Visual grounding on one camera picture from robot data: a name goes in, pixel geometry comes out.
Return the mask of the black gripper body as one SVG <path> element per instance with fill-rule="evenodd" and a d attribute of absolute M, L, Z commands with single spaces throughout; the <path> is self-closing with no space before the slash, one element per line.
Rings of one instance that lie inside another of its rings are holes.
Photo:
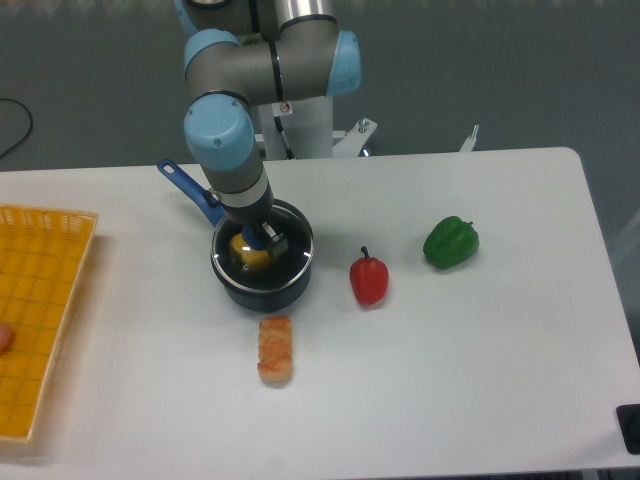
<path fill-rule="evenodd" d="M 274 196 L 270 188 L 260 195 L 241 194 L 219 195 L 225 213 L 232 221 L 246 227 L 253 235 L 263 235 L 263 225 L 270 220 Z"/>

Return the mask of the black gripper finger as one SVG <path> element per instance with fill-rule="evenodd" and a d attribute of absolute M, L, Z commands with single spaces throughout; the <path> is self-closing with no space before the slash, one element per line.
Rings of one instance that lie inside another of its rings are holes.
<path fill-rule="evenodd" d="M 288 239 L 284 233 L 277 231 L 268 222 L 263 222 L 260 225 L 259 232 L 266 250 L 273 259 L 278 259 L 287 252 Z"/>

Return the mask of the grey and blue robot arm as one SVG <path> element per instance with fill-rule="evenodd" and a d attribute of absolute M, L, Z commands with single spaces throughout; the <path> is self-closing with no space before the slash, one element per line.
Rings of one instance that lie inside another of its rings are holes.
<path fill-rule="evenodd" d="M 287 241 L 270 219 L 274 197 L 251 109 L 357 90 L 357 38 L 338 27 L 328 1 L 177 1 L 174 7 L 188 33 L 188 149 L 227 217 L 277 257 Z"/>

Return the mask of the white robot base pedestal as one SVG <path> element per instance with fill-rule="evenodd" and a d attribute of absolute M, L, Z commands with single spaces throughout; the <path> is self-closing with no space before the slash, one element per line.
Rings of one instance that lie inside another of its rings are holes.
<path fill-rule="evenodd" d="M 332 97 L 260 105 L 255 113 L 266 160 L 332 157 Z"/>

